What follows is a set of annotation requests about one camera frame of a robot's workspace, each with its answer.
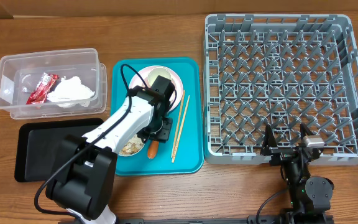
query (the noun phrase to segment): table surface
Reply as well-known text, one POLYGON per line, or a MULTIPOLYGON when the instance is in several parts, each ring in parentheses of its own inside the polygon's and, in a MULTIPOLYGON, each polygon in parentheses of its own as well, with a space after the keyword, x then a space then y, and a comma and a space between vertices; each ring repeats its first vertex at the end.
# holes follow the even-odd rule
MULTIPOLYGON (((358 46, 358 11, 347 14, 353 23, 358 46)), ((205 15, 88 17, 0 20, 0 59, 4 55, 46 50, 93 47, 107 66, 108 79, 124 58, 191 57, 201 65, 201 37, 205 15)), ((103 114, 57 119, 109 116, 103 114)), ((40 182, 14 180, 18 130, 36 119, 17 121, 0 110, 0 223, 56 223, 67 217, 44 215, 33 206, 40 182)), ((313 175, 335 183, 331 210, 336 223, 358 223, 358 166, 310 167, 313 175)), ((191 175, 116 177, 111 210, 121 218, 243 218, 255 215, 260 204, 284 188, 278 167, 204 166, 191 175)), ((42 194, 41 206, 59 209, 42 194)), ((277 214, 288 207, 287 195, 271 201, 263 214, 277 214)))

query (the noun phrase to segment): wood grain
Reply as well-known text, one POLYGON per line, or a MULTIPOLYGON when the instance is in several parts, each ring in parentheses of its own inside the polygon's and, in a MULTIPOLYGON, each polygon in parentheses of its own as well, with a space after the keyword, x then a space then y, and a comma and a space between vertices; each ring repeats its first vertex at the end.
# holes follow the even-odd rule
POLYGON ((296 12, 296 11, 355 11, 358 1, 355 0, 264 0, 256 4, 252 0, 0 0, 0 7, 12 16, 136 16, 136 15, 184 15, 209 14, 222 12, 296 12))
MULTIPOLYGON (((350 16, 358 47, 358 11, 350 16)), ((26 19, 0 21, 0 59, 4 55, 94 47, 108 68, 124 58, 191 57, 201 65, 205 15, 26 19)), ((79 119, 109 116, 106 112, 79 119)), ((14 180, 17 135, 24 123, 0 110, 0 223, 56 223, 67 219, 43 215, 33 206, 40 182, 14 180)), ((311 167, 313 175, 335 183, 329 214, 336 223, 358 223, 358 166, 311 167)), ((110 206, 121 218, 221 218, 254 215, 260 204, 284 187, 277 167, 204 166, 191 175, 116 177, 110 206)), ((58 207, 46 198, 41 206, 58 207)), ((288 196, 269 203, 263 214, 289 206, 288 196)))

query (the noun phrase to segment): ketchup packet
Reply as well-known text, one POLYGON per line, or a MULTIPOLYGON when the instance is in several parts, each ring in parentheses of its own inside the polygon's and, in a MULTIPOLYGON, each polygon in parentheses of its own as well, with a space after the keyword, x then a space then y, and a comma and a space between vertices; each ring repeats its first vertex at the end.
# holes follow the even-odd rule
POLYGON ((47 94, 50 91, 50 88, 59 79, 58 75, 55 74, 46 74, 44 73, 41 77, 41 81, 38 84, 37 88, 31 93, 26 104, 38 104, 43 103, 47 99, 47 94))

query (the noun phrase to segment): blue tray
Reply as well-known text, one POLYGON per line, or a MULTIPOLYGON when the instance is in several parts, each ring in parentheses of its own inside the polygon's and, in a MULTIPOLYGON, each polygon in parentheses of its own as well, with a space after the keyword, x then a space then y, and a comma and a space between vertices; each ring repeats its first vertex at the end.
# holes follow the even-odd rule
MULTIPOLYGON (((160 143, 155 158, 149 159, 147 157, 147 149, 150 146, 150 141, 148 141, 146 146, 136 155, 118 157, 116 174, 159 175, 197 172, 204 162, 200 78, 197 63, 190 58, 150 58, 119 61, 112 70, 111 114, 118 110, 126 96, 126 89, 120 73, 120 66, 124 63, 134 67, 137 71, 151 65, 162 65, 171 68, 179 75, 186 90, 185 102, 189 94, 190 102, 174 163, 171 163, 171 152, 180 110, 179 106, 169 114, 169 117, 173 119, 170 137, 166 143, 160 143)), ((124 74, 129 84, 135 73, 128 68, 124 68, 124 74)))

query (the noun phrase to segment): dish rack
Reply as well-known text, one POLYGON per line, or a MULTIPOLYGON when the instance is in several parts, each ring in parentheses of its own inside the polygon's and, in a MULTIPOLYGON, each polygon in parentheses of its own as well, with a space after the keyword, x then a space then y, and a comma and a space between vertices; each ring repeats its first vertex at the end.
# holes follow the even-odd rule
POLYGON ((312 164, 358 164, 358 53, 347 16, 211 14, 203 45, 210 164, 268 162, 266 124, 288 147, 301 123, 326 143, 312 164))

